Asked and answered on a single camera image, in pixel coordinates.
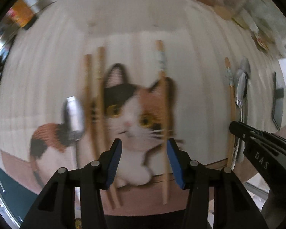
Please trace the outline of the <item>decorated wooden chopstick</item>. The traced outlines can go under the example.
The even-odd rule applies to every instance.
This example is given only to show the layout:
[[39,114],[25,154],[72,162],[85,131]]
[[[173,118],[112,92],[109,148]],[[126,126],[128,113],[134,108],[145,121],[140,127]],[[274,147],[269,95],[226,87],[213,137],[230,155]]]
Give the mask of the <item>decorated wooden chopstick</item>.
[[158,74],[159,85],[161,89],[161,126],[163,129],[163,143],[161,146],[163,155],[164,172],[162,174],[162,200],[166,205],[169,200],[169,161],[167,157],[167,139],[168,139],[168,122],[167,122],[167,86],[166,86],[166,57],[164,51],[164,43],[162,40],[155,41],[155,47],[157,50],[157,59],[160,65],[160,71]]
[[[236,117],[236,107],[235,107],[235,86],[234,77],[231,70],[231,64],[229,58],[225,58],[225,67],[227,71],[228,81],[229,81],[229,108],[230,108],[230,121],[234,121]],[[233,154],[234,154],[234,143],[235,136],[228,131],[228,160],[227,166],[232,167]]]

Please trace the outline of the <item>steel spoon front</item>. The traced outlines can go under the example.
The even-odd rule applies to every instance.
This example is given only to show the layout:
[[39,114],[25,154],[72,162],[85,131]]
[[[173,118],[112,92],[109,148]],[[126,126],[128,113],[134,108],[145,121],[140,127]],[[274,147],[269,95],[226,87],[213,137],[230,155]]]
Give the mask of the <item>steel spoon front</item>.
[[[237,83],[237,90],[236,90],[236,105],[240,110],[240,121],[244,122],[244,103],[245,103],[245,98],[247,94],[247,74],[246,72],[242,72],[239,76],[238,83]],[[237,138],[235,140],[235,145],[234,145],[234,152],[232,156],[232,165],[231,169],[233,170],[235,167],[235,164],[237,162],[237,156],[238,152],[241,148],[241,139]]]

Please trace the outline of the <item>steel spoon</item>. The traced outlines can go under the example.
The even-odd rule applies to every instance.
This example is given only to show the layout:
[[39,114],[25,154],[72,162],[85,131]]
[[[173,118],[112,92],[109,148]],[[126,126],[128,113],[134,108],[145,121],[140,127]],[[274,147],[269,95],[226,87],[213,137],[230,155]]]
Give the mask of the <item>steel spoon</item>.
[[[237,90],[236,90],[236,105],[240,110],[240,121],[244,122],[244,103],[245,103],[245,98],[247,94],[247,74],[246,72],[242,72],[239,76],[238,83],[237,83]],[[235,164],[237,162],[237,156],[238,152],[241,148],[241,139],[237,138],[235,140],[235,145],[234,145],[234,152],[232,156],[232,165],[231,169],[233,170],[235,167]]]
[[247,57],[242,58],[240,69],[246,74],[247,78],[250,78],[251,67]]
[[78,169],[77,142],[85,133],[85,113],[81,102],[75,97],[67,97],[63,105],[63,121],[67,127],[68,139],[71,142],[71,156],[74,169]]

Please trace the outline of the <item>steel spoon back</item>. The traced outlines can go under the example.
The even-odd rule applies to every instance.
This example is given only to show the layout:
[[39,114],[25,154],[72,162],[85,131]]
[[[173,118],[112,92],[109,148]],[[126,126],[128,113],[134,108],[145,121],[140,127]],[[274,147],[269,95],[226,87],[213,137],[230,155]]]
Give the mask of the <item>steel spoon back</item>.
[[251,67],[247,57],[242,58],[240,69],[246,74],[247,78],[250,78]]

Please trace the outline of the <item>black smartphone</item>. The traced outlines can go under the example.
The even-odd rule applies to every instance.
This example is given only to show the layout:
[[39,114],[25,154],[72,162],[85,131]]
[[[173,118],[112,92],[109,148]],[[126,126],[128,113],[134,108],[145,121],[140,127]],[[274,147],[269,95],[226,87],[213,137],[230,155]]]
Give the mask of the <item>black smartphone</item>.
[[271,118],[275,127],[280,131],[283,120],[284,88],[276,72],[273,73],[273,104]]

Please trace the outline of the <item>red swirl sachet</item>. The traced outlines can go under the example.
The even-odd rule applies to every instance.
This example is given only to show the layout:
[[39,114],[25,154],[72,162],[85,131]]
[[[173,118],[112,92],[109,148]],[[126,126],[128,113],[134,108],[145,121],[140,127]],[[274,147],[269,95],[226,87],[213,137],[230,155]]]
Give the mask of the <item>red swirl sachet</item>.
[[274,39],[268,36],[264,31],[253,32],[253,39],[256,46],[264,51],[269,51],[271,46],[275,43]]

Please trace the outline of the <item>striped cat table mat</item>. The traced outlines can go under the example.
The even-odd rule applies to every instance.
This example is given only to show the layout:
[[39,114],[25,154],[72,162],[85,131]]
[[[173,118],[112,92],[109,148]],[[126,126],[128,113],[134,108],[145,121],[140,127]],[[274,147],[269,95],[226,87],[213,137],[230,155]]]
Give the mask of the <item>striped cat table mat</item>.
[[247,97],[249,125],[277,132],[272,119],[273,76],[282,76],[279,61],[258,50],[250,33],[225,21],[203,5],[177,10],[176,28],[162,31],[106,33],[85,36],[58,5],[50,6],[13,43],[0,82],[0,167],[21,186],[38,194],[42,182],[61,166],[71,167],[70,155],[50,150],[30,164],[33,133],[62,123],[63,101],[84,98],[84,55],[106,49],[105,79],[125,77],[110,99],[133,91],[117,118],[106,119],[109,143],[120,138],[123,154],[115,182],[122,206],[105,213],[113,216],[149,216],[185,209],[187,193],[170,181],[169,200],[162,201],[161,127],[144,128],[134,112],[139,94],[158,79],[156,40],[162,40],[167,76],[172,79],[171,135],[178,145],[201,163],[220,168],[227,162],[228,77],[224,59],[232,71],[246,57],[251,66]]

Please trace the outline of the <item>clear plastic utensil tray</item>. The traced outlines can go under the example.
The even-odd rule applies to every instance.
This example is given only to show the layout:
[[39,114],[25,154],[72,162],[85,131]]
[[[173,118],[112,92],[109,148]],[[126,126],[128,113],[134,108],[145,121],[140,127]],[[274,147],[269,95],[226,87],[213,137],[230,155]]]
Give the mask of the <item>clear plastic utensil tray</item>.
[[141,31],[174,31],[185,0],[93,0],[89,33],[113,35]]

